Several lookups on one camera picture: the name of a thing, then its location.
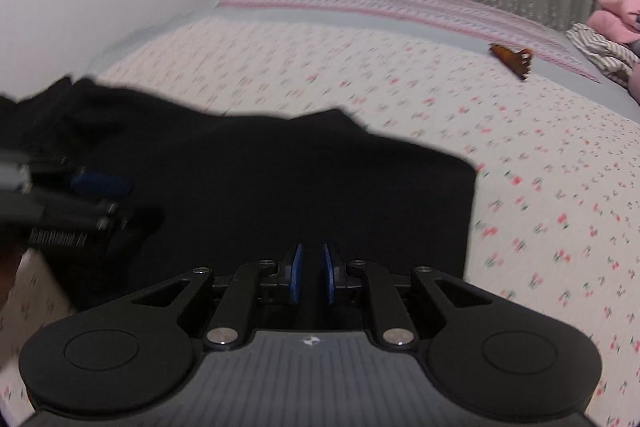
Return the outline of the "black pants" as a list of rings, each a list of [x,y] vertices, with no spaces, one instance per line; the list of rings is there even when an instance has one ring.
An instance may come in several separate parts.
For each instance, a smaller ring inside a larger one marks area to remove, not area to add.
[[[314,243],[395,274],[464,272],[474,168],[367,132],[337,108],[222,116],[65,78],[2,100],[1,143],[128,182],[122,233],[86,251],[42,253],[77,310],[196,267],[227,274]]]

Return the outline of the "pink folded clothing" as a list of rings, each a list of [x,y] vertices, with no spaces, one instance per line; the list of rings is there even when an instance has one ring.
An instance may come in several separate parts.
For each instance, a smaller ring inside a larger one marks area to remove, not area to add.
[[[639,0],[596,0],[586,25],[608,40],[631,44],[639,40]]]

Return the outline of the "cherry print blanket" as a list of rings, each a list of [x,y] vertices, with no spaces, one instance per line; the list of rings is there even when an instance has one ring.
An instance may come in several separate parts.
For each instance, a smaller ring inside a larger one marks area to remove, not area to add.
[[[443,38],[212,16],[102,58],[101,80],[232,116],[341,107],[477,170],[465,277],[590,336],[600,425],[639,420],[639,109],[541,61],[516,80]]]

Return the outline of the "brown hair claw clip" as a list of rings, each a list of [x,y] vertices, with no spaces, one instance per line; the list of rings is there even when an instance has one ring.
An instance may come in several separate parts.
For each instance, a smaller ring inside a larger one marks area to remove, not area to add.
[[[491,43],[490,53],[506,66],[519,80],[525,80],[530,74],[533,52],[529,49],[513,51],[499,43]]]

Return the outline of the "pink striped blanket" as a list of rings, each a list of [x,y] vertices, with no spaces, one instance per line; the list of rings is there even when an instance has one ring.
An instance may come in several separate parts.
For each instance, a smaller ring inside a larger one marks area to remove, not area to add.
[[[600,75],[559,32],[512,13],[469,0],[221,0],[244,9],[314,10],[403,20],[454,32],[533,56],[593,82]]]

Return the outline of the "mauve folded quilt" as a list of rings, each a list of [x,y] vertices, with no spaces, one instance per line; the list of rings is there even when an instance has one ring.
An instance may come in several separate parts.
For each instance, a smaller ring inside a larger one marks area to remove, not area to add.
[[[640,63],[634,65],[628,80],[629,94],[640,104]]]

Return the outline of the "striped folded garment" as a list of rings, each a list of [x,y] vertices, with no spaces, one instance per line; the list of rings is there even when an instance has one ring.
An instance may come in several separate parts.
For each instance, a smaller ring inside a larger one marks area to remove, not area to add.
[[[570,43],[609,80],[625,89],[639,57],[631,48],[608,40],[582,23],[574,23],[565,31]]]

